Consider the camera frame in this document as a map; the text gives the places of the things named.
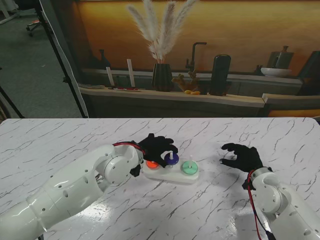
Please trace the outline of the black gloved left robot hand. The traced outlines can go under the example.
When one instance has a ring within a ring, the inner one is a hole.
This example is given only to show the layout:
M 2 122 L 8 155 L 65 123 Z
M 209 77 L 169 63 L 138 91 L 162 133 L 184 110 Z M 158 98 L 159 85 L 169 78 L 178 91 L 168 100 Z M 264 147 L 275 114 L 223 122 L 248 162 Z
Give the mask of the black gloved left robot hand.
M 155 162 L 165 168 L 168 164 L 161 157 L 164 152 L 178 153 L 178 148 L 174 146 L 174 140 L 164 136 L 155 136 L 150 133 L 138 145 L 144 150 L 143 158 L 146 161 Z

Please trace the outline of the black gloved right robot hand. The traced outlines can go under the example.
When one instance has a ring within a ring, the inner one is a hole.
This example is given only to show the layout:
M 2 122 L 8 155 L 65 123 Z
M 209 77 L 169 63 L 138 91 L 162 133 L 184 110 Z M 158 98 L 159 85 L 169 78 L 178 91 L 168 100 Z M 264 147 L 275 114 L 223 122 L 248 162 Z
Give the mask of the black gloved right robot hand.
M 252 170 L 263 168 L 260 155 L 255 147 L 247 147 L 241 144 L 227 143 L 221 147 L 222 150 L 233 152 L 235 160 L 221 158 L 222 165 L 249 173 Z

